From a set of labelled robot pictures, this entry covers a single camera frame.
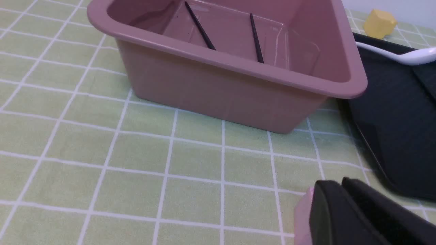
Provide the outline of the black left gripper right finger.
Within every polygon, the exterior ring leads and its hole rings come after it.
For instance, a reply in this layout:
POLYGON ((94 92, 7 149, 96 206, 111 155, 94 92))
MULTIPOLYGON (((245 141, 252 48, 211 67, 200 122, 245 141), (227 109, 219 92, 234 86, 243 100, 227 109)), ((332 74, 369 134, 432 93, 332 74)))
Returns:
POLYGON ((370 224, 391 245, 434 245, 435 225, 358 179, 344 177, 342 187, 370 224))

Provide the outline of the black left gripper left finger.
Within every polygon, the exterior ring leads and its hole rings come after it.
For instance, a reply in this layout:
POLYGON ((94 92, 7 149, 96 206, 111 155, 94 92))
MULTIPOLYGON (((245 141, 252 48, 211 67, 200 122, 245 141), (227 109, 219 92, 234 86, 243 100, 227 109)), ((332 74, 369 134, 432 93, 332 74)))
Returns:
POLYGON ((333 180, 315 183, 309 227, 313 245, 390 244, 345 189, 333 180))

